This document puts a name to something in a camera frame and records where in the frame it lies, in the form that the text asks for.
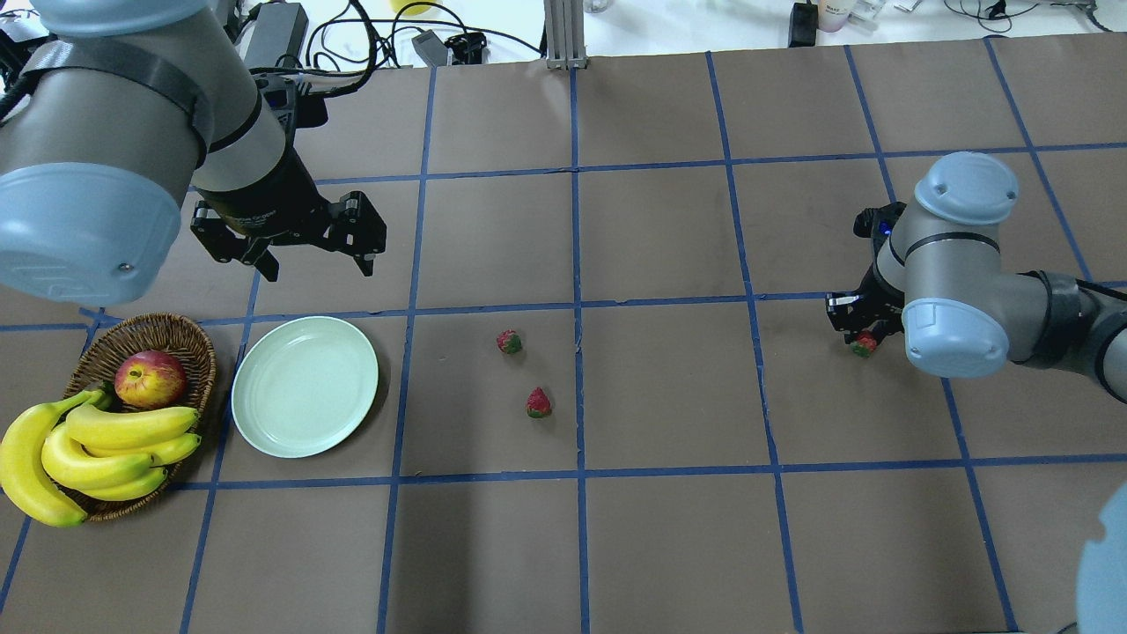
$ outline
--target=plate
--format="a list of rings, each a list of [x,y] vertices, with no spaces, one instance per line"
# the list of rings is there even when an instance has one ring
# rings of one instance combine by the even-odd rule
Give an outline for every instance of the plate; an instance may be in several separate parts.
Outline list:
[[[251,447],[278,458],[348,438],[375,400],[372,342],[335,316],[302,316],[258,341],[234,375],[231,413]]]

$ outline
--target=light green plate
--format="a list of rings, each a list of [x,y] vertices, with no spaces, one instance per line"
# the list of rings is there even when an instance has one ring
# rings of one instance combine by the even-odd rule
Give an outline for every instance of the light green plate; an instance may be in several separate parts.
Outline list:
[[[231,413],[255,449],[279,458],[312,456],[360,426],[379,376],[364,333],[334,316],[302,316],[247,354],[231,387]]]

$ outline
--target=wicker basket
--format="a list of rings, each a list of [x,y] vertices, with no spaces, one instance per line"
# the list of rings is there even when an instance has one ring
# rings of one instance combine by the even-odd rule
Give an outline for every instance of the wicker basket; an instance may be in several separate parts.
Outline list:
[[[106,331],[79,359],[64,396],[78,394],[95,382],[113,382],[121,365],[143,350],[167,352],[184,366],[188,387],[177,405],[195,408],[199,412],[199,422],[190,431],[203,436],[207,427],[207,405],[215,385],[215,349],[198,324],[179,314],[141,314]],[[121,411],[136,409],[122,404]],[[106,502],[66,488],[62,490],[89,514],[88,521],[110,520],[131,514],[160,495],[176,479],[183,464],[168,467],[168,479],[157,491],[126,502]]]

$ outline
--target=red apple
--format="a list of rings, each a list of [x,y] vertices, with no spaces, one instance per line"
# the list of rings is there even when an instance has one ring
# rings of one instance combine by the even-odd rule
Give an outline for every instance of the red apple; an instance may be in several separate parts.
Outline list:
[[[188,377],[175,357],[145,350],[130,357],[117,369],[114,392],[123,403],[142,410],[158,410],[184,396]]]

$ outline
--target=yellow object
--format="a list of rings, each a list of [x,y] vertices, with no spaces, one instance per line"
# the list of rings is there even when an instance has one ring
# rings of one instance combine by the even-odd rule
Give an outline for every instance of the yellow object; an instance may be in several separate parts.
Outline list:
[[[5,434],[0,443],[0,485],[8,499],[32,518],[48,526],[77,526],[86,520],[87,512],[47,477],[41,455],[47,435],[63,414],[103,394],[80,392],[55,403],[32,407]]]
[[[403,7],[410,5],[415,0],[388,0],[388,2],[391,5],[391,10],[394,11],[396,14],[398,14]],[[440,0],[433,0],[433,1],[436,5],[441,3]],[[411,7],[410,9],[403,11],[403,16],[417,16],[419,14],[425,14],[428,10],[431,10],[431,7],[426,5],[419,5],[418,7]]]
[[[96,458],[69,436],[69,423],[47,435],[43,445],[43,468],[55,482],[71,489],[116,486],[136,479],[153,466],[151,454],[133,452],[122,456]]]
[[[195,409],[185,407],[115,414],[87,404],[71,412],[66,422],[71,438],[87,447],[136,449],[171,440],[197,419]]]
[[[174,438],[172,440],[166,440],[156,445],[147,445],[135,449],[104,449],[100,447],[87,447],[86,450],[91,456],[106,458],[110,456],[126,456],[132,453],[150,454],[157,459],[152,466],[160,467],[179,463],[180,461],[187,458],[196,450],[197,447],[199,447],[201,440],[203,439],[199,435],[185,434]]]
[[[104,500],[106,502],[125,502],[126,500],[144,498],[153,491],[157,491],[167,477],[167,470],[153,467],[141,474],[140,477],[131,480],[125,484],[107,486],[105,489],[80,489],[79,491],[86,493],[95,500]]]

